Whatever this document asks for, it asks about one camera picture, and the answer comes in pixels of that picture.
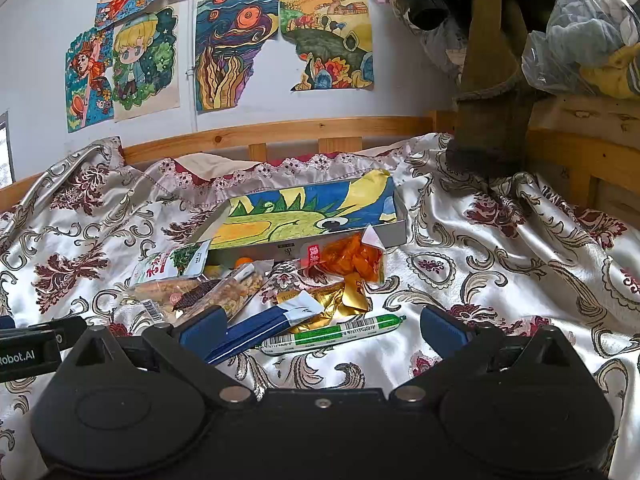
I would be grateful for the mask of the clear mixed nuts bag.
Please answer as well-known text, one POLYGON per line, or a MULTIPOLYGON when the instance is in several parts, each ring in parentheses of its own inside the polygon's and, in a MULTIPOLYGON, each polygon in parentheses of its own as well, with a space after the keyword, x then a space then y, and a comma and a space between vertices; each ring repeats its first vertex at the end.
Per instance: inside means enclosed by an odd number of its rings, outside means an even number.
POLYGON ((168 278, 134 285, 129 295, 155 322, 179 326, 216 307, 230 321, 259 292, 272 267, 272 260, 257 260, 241 264, 223 278, 168 278))

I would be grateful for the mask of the blue snack stick packet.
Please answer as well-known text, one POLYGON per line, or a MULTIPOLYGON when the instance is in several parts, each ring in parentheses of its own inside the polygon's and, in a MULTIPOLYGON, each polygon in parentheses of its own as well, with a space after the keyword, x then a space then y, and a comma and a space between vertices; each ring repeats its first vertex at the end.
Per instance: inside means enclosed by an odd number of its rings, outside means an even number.
POLYGON ((217 365, 238 354, 254 348, 271 336, 276 336, 290 326, 291 313, 280 307, 272 307, 227 330, 221 344, 206 356, 205 363, 217 365))

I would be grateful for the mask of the white green pickle packet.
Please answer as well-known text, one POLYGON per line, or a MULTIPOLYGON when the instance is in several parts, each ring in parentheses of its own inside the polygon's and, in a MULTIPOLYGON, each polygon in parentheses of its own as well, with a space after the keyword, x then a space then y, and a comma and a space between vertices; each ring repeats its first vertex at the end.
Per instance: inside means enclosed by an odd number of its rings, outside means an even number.
POLYGON ((130 285, 175 278, 198 278, 204 273, 210 241, 176 246, 157 252, 140 262, 131 274, 130 285))

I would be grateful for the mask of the small orange tangerine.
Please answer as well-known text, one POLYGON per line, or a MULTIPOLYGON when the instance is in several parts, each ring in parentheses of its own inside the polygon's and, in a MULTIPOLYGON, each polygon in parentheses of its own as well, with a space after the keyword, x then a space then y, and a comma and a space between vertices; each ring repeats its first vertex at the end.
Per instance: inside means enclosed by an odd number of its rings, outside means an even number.
POLYGON ((236 268, 239 268, 243 264, 253 263, 253 262, 254 262, 254 260, 252 258, 250 258, 250 257, 241 257, 241 258, 237 258, 235 260, 234 266, 236 268))

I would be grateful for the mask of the gold foil snack wrapper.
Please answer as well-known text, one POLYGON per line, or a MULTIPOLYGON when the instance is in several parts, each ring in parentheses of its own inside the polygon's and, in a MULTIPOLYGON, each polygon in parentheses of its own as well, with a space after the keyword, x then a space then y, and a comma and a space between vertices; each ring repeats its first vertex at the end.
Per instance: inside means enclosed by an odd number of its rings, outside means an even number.
POLYGON ((372 310, 370 301, 364 293, 363 279, 357 273, 348 274, 341 281, 322 286, 304 284, 293 275, 283 274, 275 278, 273 284, 278 286, 277 304, 306 290, 322 307, 319 314, 292 328, 293 334, 328 327, 333 321, 348 320, 372 310))

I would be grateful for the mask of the orange foil snack bag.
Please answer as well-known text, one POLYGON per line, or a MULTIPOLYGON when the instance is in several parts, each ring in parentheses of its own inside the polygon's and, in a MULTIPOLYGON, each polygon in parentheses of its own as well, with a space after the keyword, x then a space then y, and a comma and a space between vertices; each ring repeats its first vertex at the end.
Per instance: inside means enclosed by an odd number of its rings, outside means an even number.
POLYGON ((314 243, 303 249, 300 265, 303 268, 320 266, 329 274, 347 276, 358 274, 363 281, 381 283, 384 280, 384 245, 375 233, 367 230, 342 236, 321 245, 314 243))

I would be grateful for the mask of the floral satin bedspread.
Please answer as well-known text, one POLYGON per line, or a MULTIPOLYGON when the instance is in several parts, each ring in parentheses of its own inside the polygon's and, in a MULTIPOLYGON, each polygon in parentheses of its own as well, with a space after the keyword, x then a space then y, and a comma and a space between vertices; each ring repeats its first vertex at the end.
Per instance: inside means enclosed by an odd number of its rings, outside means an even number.
MULTIPOLYGON (((426 306, 463 322, 491 323, 530 336, 558 326, 596 378, 614 417, 605 467, 614 479, 639 474, 639 240, 611 252, 578 236, 503 242, 494 234, 430 233, 408 226, 404 246, 385 257, 383 283, 366 293, 375 314, 406 319, 393 333, 316 352, 270 358, 250 350, 221 370, 258 396, 276 387, 393 389, 437 363, 424 342, 426 306)), ((14 270, 1 253, 1 310, 19 326, 79 314, 117 335, 150 325, 126 298, 136 264, 166 248, 129 255, 120 249, 54 252, 14 270)))

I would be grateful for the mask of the beige pillow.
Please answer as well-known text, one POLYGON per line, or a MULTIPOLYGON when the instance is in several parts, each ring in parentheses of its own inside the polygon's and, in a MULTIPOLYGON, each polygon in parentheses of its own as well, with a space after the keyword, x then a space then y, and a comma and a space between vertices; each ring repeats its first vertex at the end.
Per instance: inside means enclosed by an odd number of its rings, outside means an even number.
POLYGON ((195 153, 176 158, 176 163, 204 181, 254 168, 258 162, 236 160, 215 154, 195 153))

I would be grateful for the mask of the red-haired girl drawing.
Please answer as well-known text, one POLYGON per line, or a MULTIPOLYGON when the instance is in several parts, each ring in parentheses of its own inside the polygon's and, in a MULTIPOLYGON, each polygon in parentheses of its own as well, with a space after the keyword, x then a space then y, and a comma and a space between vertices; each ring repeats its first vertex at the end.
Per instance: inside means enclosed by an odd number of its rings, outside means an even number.
POLYGON ((114 117, 112 86, 113 29, 92 28, 76 37, 65 55, 65 114, 68 133, 114 117))

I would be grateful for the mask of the blond child drawing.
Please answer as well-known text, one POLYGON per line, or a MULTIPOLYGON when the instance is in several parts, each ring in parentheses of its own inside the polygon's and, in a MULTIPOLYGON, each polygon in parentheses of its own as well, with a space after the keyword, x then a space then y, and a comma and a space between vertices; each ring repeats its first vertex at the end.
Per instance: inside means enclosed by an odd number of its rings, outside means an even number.
POLYGON ((178 23, 177 9, 166 6, 115 27, 112 50, 115 122, 180 105, 178 23))

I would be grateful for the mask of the swirly night sky drawing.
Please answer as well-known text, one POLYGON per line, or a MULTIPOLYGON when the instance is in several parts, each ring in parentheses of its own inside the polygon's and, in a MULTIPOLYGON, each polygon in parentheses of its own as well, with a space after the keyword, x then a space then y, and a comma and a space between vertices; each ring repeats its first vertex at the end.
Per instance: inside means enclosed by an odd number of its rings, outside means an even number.
POLYGON ((198 114, 239 104, 264 43, 277 37, 279 0, 203 0, 195 14, 198 114))

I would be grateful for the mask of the landscape field drawing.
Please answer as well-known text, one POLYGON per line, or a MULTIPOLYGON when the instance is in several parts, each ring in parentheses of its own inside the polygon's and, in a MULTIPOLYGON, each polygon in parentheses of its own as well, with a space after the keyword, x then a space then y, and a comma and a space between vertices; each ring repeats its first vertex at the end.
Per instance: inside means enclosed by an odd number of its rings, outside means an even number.
POLYGON ((304 68, 294 92, 374 85, 369 0, 279 0, 280 29, 304 68))

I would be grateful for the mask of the clear plastic bag with clothes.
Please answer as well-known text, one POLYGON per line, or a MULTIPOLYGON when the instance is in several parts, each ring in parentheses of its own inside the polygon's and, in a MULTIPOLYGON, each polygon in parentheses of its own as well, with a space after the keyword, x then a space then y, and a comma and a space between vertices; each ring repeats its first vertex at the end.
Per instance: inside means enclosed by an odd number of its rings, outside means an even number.
POLYGON ((552 94, 639 99, 639 0, 555 0, 544 32, 531 32, 522 71, 552 94))

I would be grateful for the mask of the window frame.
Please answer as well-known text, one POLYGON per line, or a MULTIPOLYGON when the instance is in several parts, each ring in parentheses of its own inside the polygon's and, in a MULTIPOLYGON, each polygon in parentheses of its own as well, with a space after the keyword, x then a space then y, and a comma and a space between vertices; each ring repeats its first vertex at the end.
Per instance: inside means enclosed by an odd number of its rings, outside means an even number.
POLYGON ((15 182, 8 113, 0 115, 0 186, 6 188, 15 182))

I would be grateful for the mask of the wooden bed frame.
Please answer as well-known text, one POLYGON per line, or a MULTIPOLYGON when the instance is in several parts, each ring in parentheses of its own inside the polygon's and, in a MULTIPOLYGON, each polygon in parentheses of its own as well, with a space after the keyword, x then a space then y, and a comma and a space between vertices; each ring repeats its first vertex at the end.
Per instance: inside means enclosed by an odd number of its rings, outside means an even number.
POLYGON ((18 194, 1 194, 1 252, 14 270, 54 252, 190 242, 225 200, 258 191, 390 173, 408 226, 499 240, 578 236, 607 250, 637 243, 639 221, 603 202, 639 199, 639 105, 563 96, 533 108, 523 168, 486 179, 454 169, 458 108, 424 118, 270 122, 176 136, 133 148, 105 138, 64 158, 18 194), (176 158, 206 153, 258 165, 204 181, 176 158))

